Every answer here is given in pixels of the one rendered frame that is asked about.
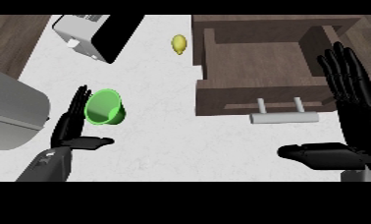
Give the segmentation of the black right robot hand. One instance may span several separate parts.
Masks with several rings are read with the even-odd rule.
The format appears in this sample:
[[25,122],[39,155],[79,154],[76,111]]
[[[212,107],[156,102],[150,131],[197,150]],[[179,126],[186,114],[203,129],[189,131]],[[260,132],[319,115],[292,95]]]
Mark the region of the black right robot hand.
[[313,170],[371,170],[371,79],[353,50],[340,42],[318,57],[332,94],[344,143],[284,145],[276,154]]

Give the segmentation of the yellow lemon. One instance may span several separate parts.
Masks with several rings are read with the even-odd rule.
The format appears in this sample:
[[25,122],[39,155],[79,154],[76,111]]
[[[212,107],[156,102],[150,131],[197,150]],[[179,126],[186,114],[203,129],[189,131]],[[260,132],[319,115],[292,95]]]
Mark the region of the yellow lemon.
[[184,52],[184,50],[185,50],[185,48],[186,48],[186,39],[185,39],[185,37],[181,34],[176,34],[172,37],[170,45],[172,45],[172,49],[173,49],[175,53],[178,55],[181,55],[182,52]]

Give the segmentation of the grey rounded appliance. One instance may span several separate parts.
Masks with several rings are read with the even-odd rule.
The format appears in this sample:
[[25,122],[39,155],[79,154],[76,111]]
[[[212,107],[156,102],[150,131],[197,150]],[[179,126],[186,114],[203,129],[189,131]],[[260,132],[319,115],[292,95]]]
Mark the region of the grey rounded appliance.
[[0,150],[32,139],[44,128],[48,109],[45,94],[0,72]]

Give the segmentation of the white and black appliance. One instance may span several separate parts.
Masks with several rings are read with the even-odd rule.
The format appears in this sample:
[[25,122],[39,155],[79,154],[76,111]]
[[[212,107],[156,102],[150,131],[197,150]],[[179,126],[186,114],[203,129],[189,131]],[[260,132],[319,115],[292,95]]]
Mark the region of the white and black appliance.
[[144,15],[61,15],[51,29],[76,53],[111,64],[142,18]]

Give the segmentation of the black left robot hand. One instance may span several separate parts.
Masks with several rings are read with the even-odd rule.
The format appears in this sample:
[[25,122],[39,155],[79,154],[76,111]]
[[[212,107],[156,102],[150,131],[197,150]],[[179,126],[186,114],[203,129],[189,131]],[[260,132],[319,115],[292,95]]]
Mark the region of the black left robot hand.
[[83,107],[91,95],[86,86],[75,91],[66,112],[60,115],[50,136],[50,147],[69,147],[70,149],[97,150],[101,146],[113,144],[110,138],[83,137]]

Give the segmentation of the green cup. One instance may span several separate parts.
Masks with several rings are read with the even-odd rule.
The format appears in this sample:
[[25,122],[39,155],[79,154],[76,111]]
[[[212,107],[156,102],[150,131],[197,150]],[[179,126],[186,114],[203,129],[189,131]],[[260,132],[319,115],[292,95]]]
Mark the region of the green cup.
[[83,115],[92,125],[117,125],[122,123],[126,111],[122,98],[113,89],[101,89],[89,96]]

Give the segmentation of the brown wooden cabinet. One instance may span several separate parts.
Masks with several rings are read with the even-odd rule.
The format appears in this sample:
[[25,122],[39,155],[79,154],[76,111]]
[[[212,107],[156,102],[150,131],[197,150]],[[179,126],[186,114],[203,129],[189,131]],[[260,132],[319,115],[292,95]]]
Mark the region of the brown wooden cabinet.
[[203,33],[212,28],[216,43],[297,42],[310,27],[329,26],[341,36],[360,15],[192,15],[192,65],[201,64]]

